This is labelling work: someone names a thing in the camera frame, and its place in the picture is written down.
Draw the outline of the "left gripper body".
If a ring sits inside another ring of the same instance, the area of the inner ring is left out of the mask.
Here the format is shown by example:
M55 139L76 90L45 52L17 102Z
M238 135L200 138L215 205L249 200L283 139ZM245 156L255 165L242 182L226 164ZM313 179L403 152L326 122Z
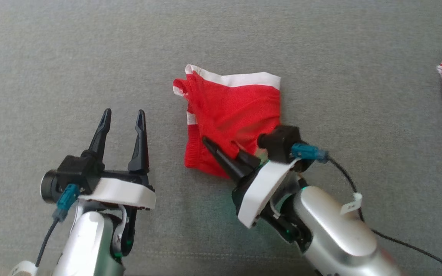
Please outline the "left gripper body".
M91 194L81 194L78 199L152 210L157 196L147 175L129 174L121 179L102 177Z

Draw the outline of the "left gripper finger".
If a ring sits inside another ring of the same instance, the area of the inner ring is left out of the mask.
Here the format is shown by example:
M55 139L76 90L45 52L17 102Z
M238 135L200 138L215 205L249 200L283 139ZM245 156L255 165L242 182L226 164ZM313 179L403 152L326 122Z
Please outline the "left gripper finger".
M109 132L112 120L112 110L106 108L92 138L91 144L87 150L81 153L83 158L91 158L93 164L97 167L98 171L104 171L105 165L103 163L103 157L105 152L106 137Z
M128 163L128 171L137 174L147 174L150 171L146 117L144 110L138 111L135 131L137 133L133 155Z

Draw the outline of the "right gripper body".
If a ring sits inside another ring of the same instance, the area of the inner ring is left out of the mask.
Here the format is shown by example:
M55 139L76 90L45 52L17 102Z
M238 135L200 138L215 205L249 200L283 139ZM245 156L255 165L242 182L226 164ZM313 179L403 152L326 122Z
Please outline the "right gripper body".
M277 203L284 196L295 194L301 189L298 173L291 172L298 161L300 159L296 158L289 164L283 164L268 160L261 166L244 194L238 212L238 219L244 226L252 228L267 204L275 212L272 216L276 219L280 217L275 208Z

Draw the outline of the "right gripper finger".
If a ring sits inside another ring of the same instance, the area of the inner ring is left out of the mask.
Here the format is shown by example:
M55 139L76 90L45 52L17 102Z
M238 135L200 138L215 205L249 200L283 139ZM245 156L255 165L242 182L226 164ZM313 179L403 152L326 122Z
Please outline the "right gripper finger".
M253 170L240 164L235 158L231 158L226 154L219 145L214 143L211 139L204 136L202 142L217 163L222 167L225 173L236 183L240 182L242 178L250 175Z
M260 158L252 154L249 154L244 150L239 150L236 160L239 161L240 164L244 165L245 167L251 170L258 168L261 163Z

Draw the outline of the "red mesh shorts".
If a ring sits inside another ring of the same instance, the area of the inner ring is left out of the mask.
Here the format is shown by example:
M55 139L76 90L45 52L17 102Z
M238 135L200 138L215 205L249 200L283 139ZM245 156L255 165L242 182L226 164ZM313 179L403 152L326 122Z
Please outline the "red mesh shorts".
M184 164L226 178L202 138L215 142L231 158L241 150L255 155L258 136L280 124L281 77L267 72L223 76L191 64L185 73L185 79L173 81L174 94L188 103Z

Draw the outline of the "large grey sofa chaise seat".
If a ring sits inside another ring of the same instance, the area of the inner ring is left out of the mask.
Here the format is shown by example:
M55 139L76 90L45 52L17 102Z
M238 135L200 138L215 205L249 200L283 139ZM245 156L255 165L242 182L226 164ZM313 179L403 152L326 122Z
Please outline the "large grey sofa chaise seat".
M348 171L370 227L442 259L441 62L442 0L0 0L0 267L37 258L41 178L111 108L106 168L127 168L143 109L157 193L126 274L314 276L238 221L232 182L184 166L188 64L281 77L282 122Z

